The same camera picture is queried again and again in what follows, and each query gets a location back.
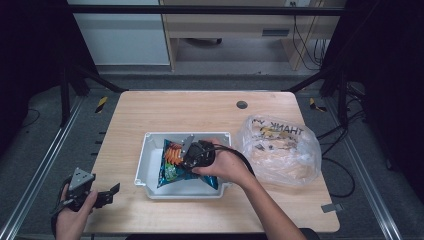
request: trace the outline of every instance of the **gray floor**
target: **gray floor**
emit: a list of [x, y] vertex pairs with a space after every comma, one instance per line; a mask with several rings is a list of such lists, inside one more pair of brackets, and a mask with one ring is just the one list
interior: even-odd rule
[[[283, 49], [274, 40], [224, 39], [221, 45], [210, 42], [185, 40], [181, 42], [177, 68], [127, 67], [102, 69], [102, 75], [121, 87], [130, 89], [193, 89], [193, 90], [270, 90], [280, 91], [293, 86], [313, 74], [314, 70], [304, 67], [290, 70]], [[59, 186], [75, 167], [91, 170], [99, 142], [107, 131], [119, 94], [88, 80], [92, 88], [88, 97], [75, 97], [72, 102], [81, 102], [81, 109], [59, 149], [54, 163], [43, 179], [33, 201], [29, 201], [26, 217], [18, 222], [18, 236], [21, 238], [52, 239], [49, 211], [54, 206]], [[320, 112], [311, 109], [309, 99], [313, 97], [318, 106], [331, 109], [334, 98], [322, 99], [317, 82], [296, 94], [306, 125], [317, 136], [336, 126], [331, 111]], [[98, 101], [107, 96], [102, 113], [95, 113]], [[349, 105], [353, 115], [361, 110], [358, 102]], [[42, 163], [50, 144], [59, 131], [60, 95], [54, 87], [33, 97], [25, 123], [34, 123], [21, 129], [11, 148], [0, 159], [0, 224], [7, 224], [21, 196], [31, 185], [31, 179]], [[321, 141], [325, 150], [336, 140], [338, 133]], [[349, 139], [360, 156], [378, 196], [392, 217], [400, 238], [386, 236], [384, 223], [369, 202], [367, 186], [352, 164], [352, 156], [346, 143], [337, 144], [326, 157], [340, 164], [354, 176], [356, 190], [347, 198], [332, 197], [333, 203], [341, 204], [343, 211], [337, 213], [341, 228], [336, 233], [320, 233], [322, 239], [424, 239], [424, 207], [416, 198], [399, 172], [388, 171], [384, 155], [375, 141], [372, 131], [363, 119], [349, 125]], [[352, 187], [347, 173], [334, 163], [323, 161], [323, 176], [332, 194], [345, 194]], [[102, 235], [99, 239], [124, 239], [125, 236]]]

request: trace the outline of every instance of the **black cable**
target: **black cable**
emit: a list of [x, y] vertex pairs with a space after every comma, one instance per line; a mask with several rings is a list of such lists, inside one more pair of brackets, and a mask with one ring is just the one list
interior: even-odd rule
[[236, 155], [237, 157], [239, 157], [243, 163], [246, 165], [247, 169], [249, 170], [250, 173], [252, 173], [253, 176], [255, 176], [255, 173], [253, 171], [252, 166], [250, 165], [249, 161], [247, 160], [247, 158], [239, 151], [226, 147], [224, 145], [220, 145], [220, 144], [213, 144], [215, 147], [214, 148], [210, 148], [207, 149], [197, 155], [194, 156], [194, 158], [200, 157], [202, 154], [207, 153], [207, 152], [212, 152], [212, 151], [216, 151], [216, 150], [223, 150], [223, 151], [228, 151], [231, 152], [232, 154]]
[[333, 149], [333, 147], [335, 147], [336, 145], [337, 145], [337, 143], [339, 143], [339, 142], [341, 142], [342, 141], [342, 139], [344, 138], [344, 137], [346, 137], [346, 135], [347, 135], [347, 130], [346, 129], [344, 129], [343, 130], [343, 132], [340, 134], [340, 136], [336, 139], [336, 141], [329, 147], [329, 148], [327, 148], [327, 150], [325, 150], [325, 152], [324, 153], [322, 153], [322, 156], [324, 156], [325, 154], [327, 154], [331, 149]]
[[317, 53], [317, 48], [318, 48], [318, 42], [319, 42], [319, 41], [320, 41], [319, 39], [316, 39], [316, 40], [315, 40], [315, 47], [314, 47], [314, 59], [315, 59], [315, 62], [317, 62], [317, 63], [318, 63], [318, 65], [321, 67], [321, 66], [322, 66], [322, 63], [323, 63], [323, 61], [324, 61], [324, 56], [325, 56], [325, 49], [326, 49], [327, 40], [326, 40], [326, 39], [323, 39], [323, 40], [322, 40], [322, 44], [321, 44], [321, 51], [320, 51], [320, 57], [317, 57], [316, 53]]
[[28, 126], [34, 124], [40, 118], [40, 115], [41, 115], [40, 114], [40, 111], [38, 111], [36, 109], [32, 109], [32, 108], [29, 108], [28, 111], [34, 111], [34, 112], [36, 112], [37, 113], [37, 117], [34, 120], [32, 120], [30, 123], [27, 123], [27, 124], [23, 125], [21, 128], [28, 127]]
[[[360, 110], [358, 112], [356, 112], [355, 114], [353, 114], [352, 116], [348, 117], [348, 123], [353, 123], [355, 122], [357, 119], [364, 117], [363, 115], [365, 114], [365, 112], [363, 110]], [[338, 125], [335, 128], [329, 130], [326, 133], [323, 133], [322, 135], [317, 136], [318, 140], [322, 140], [323, 138], [331, 135], [332, 133], [336, 132], [337, 130], [339, 130], [340, 128], [343, 128], [342, 125]]]
[[341, 163], [334, 161], [333, 159], [327, 158], [327, 157], [323, 157], [322, 160], [326, 160], [328, 162], [334, 163], [337, 166], [339, 166], [340, 168], [342, 168], [350, 177], [351, 181], [352, 181], [352, 188], [350, 189], [350, 191], [346, 194], [342, 194], [342, 195], [338, 195], [338, 194], [334, 194], [334, 193], [330, 193], [330, 196], [332, 197], [337, 197], [337, 198], [347, 198], [350, 197], [353, 192], [355, 192], [355, 188], [356, 188], [356, 183], [355, 183], [355, 179], [353, 178], [353, 175], [349, 172], [349, 170], [343, 166]]
[[[72, 180], [72, 176], [69, 176], [68, 178], [66, 178], [62, 182], [62, 185], [61, 185], [60, 190], [59, 190], [59, 194], [58, 194], [57, 199], [56, 199], [56, 206], [55, 206], [54, 209], [56, 209], [59, 206], [59, 204], [61, 202], [60, 199], [62, 198], [63, 190], [65, 189], [66, 184], [70, 183], [71, 180]], [[59, 213], [60, 213], [60, 211], [54, 213], [52, 215], [52, 217], [50, 218], [50, 227], [51, 227], [54, 238], [56, 238], [56, 223], [57, 223], [57, 218], [59, 216]]]
[[[296, 46], [296, 42], [295, 42], [295, 40], [294, 40], [294, 35], [295, 35], [295, 33], [296, 33], [296, 30], [297, 30], [296, 15], [294, 15], [294, 16], [293, 16], [293, 18], [294, 18], [294, 26], [293, 26], [293, 30], [294, 30], [294, 32], [293, 32], [293, 34], [292, 34], [292, 42], [293, 42], [294, 49], [296, 49], [296, 52], [299, 54], [300, 60], [302, 60], [302, 63], [303, 63], [303, 65], [306, 67], [306, 69], [308, 69], [308, 70], [319, 70], [319, 69], [315, 69], [315, 68], [309, 68], [309, 67], [306, 65], [306, 63], [305, 63], [305, 60], [303, 59], [302, 54], [300, 53], [299, 49], [297, 48], [297, 46]], [[299, 37], [300, 37], [300, 39], [302, 40], [302, 43], [303, 43], [302, 36], [300, 36], [300, 33], [298, 33], [298, 35], [299, 35]]]
[[[317, 17], [317, 16], [314, 16], [314, 17], [313, 17], [313, 19], [312, 19], [312, 23], [315, 21], [316, 17]], [[321, 69], [321, 64], [316, 63], [316, 62], [314, 61], [314, 59], [312, 59], [311, 54], [309, 53], [308, 47], [307, 47], [307, 45], [306, 45], [306, 42], [303, 40], [302, 36], [300, 35], [300, 31], [299, 31], [299, 29], [297, 28], [296, 15], [293, 15], [293, 21], [294, 21], [294, 24], [293, 24], [293, 34], [292, 34], [293, 46], [294, 46], [294, 48], [296, 49], [296, 52], [299, 54], [299, 57], [300, 57], [300, 59], [302, 60], [303, 65], [305, 65], [305, 67], [306, 67], [308, 70], [320, 70], [320, 69]], [[309, 28], [308, 35], [311, 33], [311, 31], [312, 31], [312, 26]], [[312, 63], [313, 63], [313, 64], [315, 64], [316, 66], [318, 66], [318, 67], [319, 67], [318, 69], [313, 69], [313, 68], [309, 68], [308, 66], [306, 66], [306, 63], [305, 63], [305, 61], [304, 61], [304, 59], [303, 59], [303, 57], [302, 57], [302, 54], [299, 52], [299, 49], [297, 48], [296, 43], [295, 43], [295, 40], [294, 40], [294, 35], [295, 35], [296, 33], [297, 33], [297, 35], [299, 35], [299, 38], [300, 38], [300, 40], [302, 41], [303, 47], [305, 48], [306, 53], [307, 53], [307, 54], [308, 54], [308, 56], [309, 56], [309, 59], [311, 59], [311, 61], [312, 61]]]

